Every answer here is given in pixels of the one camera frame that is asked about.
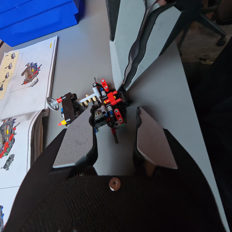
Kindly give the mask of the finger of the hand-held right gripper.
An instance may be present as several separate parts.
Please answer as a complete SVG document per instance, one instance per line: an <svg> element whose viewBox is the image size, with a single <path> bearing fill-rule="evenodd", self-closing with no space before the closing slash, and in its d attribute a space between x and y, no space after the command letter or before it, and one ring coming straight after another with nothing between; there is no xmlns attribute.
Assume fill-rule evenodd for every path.
<svg viewBox="0 0 232 232"><path fill-rule="evenodd" d="M120 1L114 41L109 42L112 76L116 90L119 90L124 83L130 50L137 39L145 10L143 0Z"/></svg>
<svg viewBox="0 0 232 232"><path fill-rule="evenodd" d="M174 4L166 4L149 14L138 42L138 51L123 88L129 89L133 82L158 58L171 34L181 11Z"/></svg>

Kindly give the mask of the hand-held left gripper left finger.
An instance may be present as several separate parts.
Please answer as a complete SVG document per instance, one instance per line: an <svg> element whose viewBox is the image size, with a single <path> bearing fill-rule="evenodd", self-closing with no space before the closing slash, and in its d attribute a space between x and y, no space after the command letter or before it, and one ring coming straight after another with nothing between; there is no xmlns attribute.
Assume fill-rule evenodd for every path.
<svg viewBox="0 0 232 232"><path fill-rule="evenodd" d="M98 158L94 130L94 106L88 108L67 128L53 164L54 169L93 166Z"/></svg>

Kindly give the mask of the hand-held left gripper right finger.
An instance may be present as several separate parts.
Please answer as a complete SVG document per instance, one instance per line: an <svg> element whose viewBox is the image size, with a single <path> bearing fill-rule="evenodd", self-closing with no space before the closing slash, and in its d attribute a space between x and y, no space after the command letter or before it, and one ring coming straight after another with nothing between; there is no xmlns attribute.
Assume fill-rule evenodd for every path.
<svg viewBox="0 0 232 232"><path fill-rule="evenodd" d="M157 168L177 170L163 127L142 107L136 111L136 132L133 162L142 168L147 176L152 176Z"/></svg>

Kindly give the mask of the lego technic vehicle model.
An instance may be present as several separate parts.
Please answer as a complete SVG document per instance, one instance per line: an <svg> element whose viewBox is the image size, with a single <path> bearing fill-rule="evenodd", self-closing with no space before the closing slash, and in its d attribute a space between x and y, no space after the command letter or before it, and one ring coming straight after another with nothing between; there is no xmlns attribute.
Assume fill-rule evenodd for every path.
<svg viewBox="0 0 232 232"><path fill-rule="evenodd" d="M57 99L47 97L46 104L53 111L58 111L59 104L62 104L61 115L64 120L58 125L66 127L80 117L89 106L93 106L95 132L98 132L99 127L107 125L111 129L115 143L118 144L116 128L124 126L126 107L130 105L125 92L123 87L119 90L110 89L104 78L99 83L94 78L93 94L78 99L76 94L69 92Z"/></svg>

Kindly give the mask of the open lego instruction booklet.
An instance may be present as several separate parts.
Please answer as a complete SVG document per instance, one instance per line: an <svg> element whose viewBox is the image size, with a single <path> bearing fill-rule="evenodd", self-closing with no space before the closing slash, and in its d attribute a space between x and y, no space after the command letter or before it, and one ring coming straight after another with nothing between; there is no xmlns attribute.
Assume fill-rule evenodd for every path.
<svg viewBox="0 0 232 232"><path fill-rule="evenodd" d="M30 167L42 152L58 37L4 53L0 64L0 231Z"/></svg>

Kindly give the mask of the blue plastic storage bin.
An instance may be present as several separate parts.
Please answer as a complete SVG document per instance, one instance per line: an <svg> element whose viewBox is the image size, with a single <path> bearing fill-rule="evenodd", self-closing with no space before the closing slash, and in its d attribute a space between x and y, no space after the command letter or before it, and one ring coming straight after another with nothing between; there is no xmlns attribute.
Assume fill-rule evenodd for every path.
<svg viewBox="0 0 232 232"><path fill-rule="evenodd" d="M79 13L57 7L0 29L0 39L13 47L78 24Z"/></svg>
<svg viewBox="0 0 232 232"><path fill-rule="evenodd" d="M79 0L1 0L0 28L5 28L32 16L58 7L71 6L74 14L79 12Z"/></svg>

